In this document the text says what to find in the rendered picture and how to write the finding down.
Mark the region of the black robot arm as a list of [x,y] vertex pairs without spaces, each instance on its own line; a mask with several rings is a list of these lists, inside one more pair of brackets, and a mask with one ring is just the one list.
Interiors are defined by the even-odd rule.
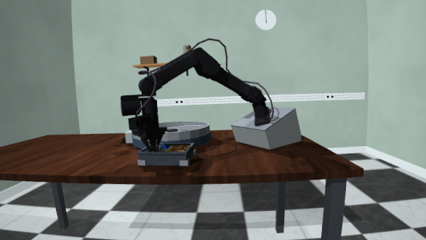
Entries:
[[[181,58],[174,62],[166,65],[157,72],[154,72],[156,77],[156,91],[162,88],[170,80],[186,72],[191,68],[195,68],[196,73],[199,76],[203,76],[206,79],[211,79],[220,83],[221,85],[231,89],[241,99],[252,103],[254,109],[254,125],[259,126],[270,123],[269,108],[266,107],[265,101],[267,100],[262,91],[255,86],[244,83],[240,79],[231,75],[206,51],[198,47],[193,51],[187,53]],[[218,72],[219,71],[219,72]],[[150,74],[151,75],[151,74]],[[141,95],[122,95],[121,96],[121,113],[122,116],[132,116],[146,103],[146,100],[154,88],[153,76],[147,76],[144,80],[140,80],[139,89],[142,92]],[[153,96],[156,96],[156,91]],[[144,97],[144,98],[138,98]],[[138,125],[135,124],[135,117],[129,120],[129,129],[132,131],[134,136],[143,135],[145,130],[155,130],[158,127],[158,113],[157,100],[152,97],[146,106],[142,109],[142,114],[146,116],[138,116]],[[149,116],[153,114],[153,116]],[[142,118],[144,117],[144,118]]]

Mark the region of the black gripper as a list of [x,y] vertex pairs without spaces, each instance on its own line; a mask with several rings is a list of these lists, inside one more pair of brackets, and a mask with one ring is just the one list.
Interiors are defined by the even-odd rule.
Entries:
[[[159,127],[159,129],[155,130],[145,130],[144,134],[138,137],[140,137],[141,141],[145,144],[148,151],[158,151],[158,146],[161,142],[163,135],[165,134],[165,131],[167,131],[167,127]],[[148,144],[148,140],[150,144]]]

